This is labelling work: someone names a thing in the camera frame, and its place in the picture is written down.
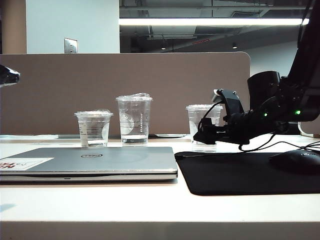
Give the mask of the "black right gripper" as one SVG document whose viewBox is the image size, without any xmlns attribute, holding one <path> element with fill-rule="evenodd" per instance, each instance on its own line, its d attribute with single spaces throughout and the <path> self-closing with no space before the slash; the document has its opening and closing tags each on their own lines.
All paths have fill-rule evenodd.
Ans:
<svg viewBox="0 0 320 240">
<path fill-rule="evenodd" d="M 211 117 L 203 117 L 199 123 L 199 131 L 195 133 L 193 139 L 206 145 L 215 145 L 218 140 L 226 143 L 248 145 L 250 143 L 248 129 L 251 116 L 251 111 L 225 115 L 223 117 L 225 121 L 224 133 L 221 132 L 221 126 L 213 124 Z"/>
</svg>

